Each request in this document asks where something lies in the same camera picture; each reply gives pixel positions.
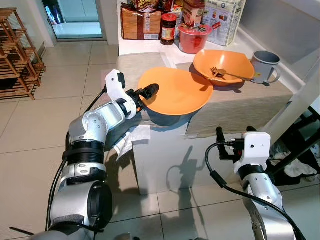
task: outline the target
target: white wall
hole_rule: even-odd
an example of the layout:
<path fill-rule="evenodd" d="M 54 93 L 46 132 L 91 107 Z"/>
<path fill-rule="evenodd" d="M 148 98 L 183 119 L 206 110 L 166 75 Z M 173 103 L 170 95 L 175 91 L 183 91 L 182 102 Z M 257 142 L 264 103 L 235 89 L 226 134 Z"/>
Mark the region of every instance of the white wall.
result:
<path fill-rule="evenodd" d="M 47 21 L 48 15 L 44 8 L 42 1 L 40 0 L 26 0 L 30 11 L 32 12 L 38 28 L 44 39 L 44 46 L 46 48 L 53 48 L 57 43 L 55 32 L 51 26 L 51 23 Z"/>
<path fill-rule="evenodd" d="M 109 45 L 118 45 L 117 0 L 98 0 L 102 12 L 105 34 Z"/>
<path fill-rule="evenodd" d="M 287 3 L 297 0 L 247 0 L 241 27 L 262 46 L 276 53 L 282 62 L 303 81 L 319 59 L 320 20 L 313 16 L 311 3 L 303 2 L 303 9 Z"/>
<path fill-rule="evenodd" d="M 44 37 L 40 32 L 38 24 L 34 18 L 32 11 L 30 10 L 26 0 L 1 0 L 0 8 L 17 8 L 17 12 L 27 29 L 34 46 L 37 50 L 44 42 Z"/>

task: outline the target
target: food package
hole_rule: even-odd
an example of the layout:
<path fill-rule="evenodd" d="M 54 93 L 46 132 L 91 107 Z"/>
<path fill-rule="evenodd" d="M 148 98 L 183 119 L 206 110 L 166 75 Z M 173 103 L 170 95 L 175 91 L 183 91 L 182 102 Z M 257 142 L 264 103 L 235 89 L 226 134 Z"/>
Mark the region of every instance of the food package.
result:
<path fill-rule="evenodd" d="M 174 7 L 174 0 L 160 0 L 160 6 L 165 12 L 171 12 Z"/>
<path fill-rule="evenodd" d="M 235 39 L 246 0 L 205 0 L 202 24 L 213 28 L 208 41 L 228 46 Z"/>
<path fill-rule="evenodd" d="M 201 24 L 202 16 L 205 9 L 205 3 L 203 1 L 198 1 L 194 4 L 193 1 L 184 1 L 182 22 L 188 27 L 196 28 Z"/>
<path fill-rule="evenodd" d="M 173 11 L 171 14 L 176 15 L 176 25 L 175 25 L 175 30 L 174 30 L 174 39 L 179 39 L 179 26 L 181 25 L 182 21 L 182 13 L 183 13 L 183 7 L 174 5 L 173 6 Z"/>
<path fill-rule="evenodd" d="M 121 5 L 121 36 L 131 40 L 159 40 L 161 11 L 137 12 L 131 5 Z"/>
<path fill-rule="evenodd" d="M 140 13 L 152 13 L 157 10 L 160 0 L 131 0 L 135 9 Z"/>
<path fill-rule="evenodd" d="M 176 5 L 180 6 L 180 7 L 183 7 L 184 6 L 184 0 L 175 0 L 174 4 L 176 4 Z"/>

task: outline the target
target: doorway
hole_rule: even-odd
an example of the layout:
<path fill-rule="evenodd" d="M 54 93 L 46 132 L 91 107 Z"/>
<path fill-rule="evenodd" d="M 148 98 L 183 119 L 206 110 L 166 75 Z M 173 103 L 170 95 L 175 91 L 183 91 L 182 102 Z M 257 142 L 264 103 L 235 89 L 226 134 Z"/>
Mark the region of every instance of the doorway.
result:
<path fill-rule="evenodd" d="M 104 40 L 96 0 L 42 0 L 58 42 Z"/>

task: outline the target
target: fork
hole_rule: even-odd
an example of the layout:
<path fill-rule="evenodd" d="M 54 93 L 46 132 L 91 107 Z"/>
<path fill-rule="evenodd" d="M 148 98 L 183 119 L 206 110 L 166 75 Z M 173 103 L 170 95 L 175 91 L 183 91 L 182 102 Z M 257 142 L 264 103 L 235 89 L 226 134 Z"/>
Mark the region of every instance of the fork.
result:
<path fill-rule="evenodd" d="M 229 75 L 229 76 L 233 76 L 233 77 L 242 79 L 243 81 L 251 81 L 253 79 L 253 78 L 247 78 L 247 77 L 244 77 L 244 76 L 238 76 L 238 75 L 227 73 L 226 70 L 217 69 L 215 66 L 211 68 L 211 71 L 212 71 L 213 74 L 216 74 L 215 77 L 218 77 L 218 78 L 223 76 L 223 75 Z"/>

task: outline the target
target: red container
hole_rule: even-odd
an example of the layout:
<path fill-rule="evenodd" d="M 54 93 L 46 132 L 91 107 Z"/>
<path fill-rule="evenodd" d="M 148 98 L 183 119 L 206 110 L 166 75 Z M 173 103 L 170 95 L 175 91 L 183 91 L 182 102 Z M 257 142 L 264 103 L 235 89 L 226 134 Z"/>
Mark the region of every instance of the red container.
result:
<path fill-rule="evenodd" d="M 185 24 L 179 26 L 180 41 L 179 49 L 187 54 L 196 54 L 205 47 L 212 28 L 209 25 L 188 27 Z"/>

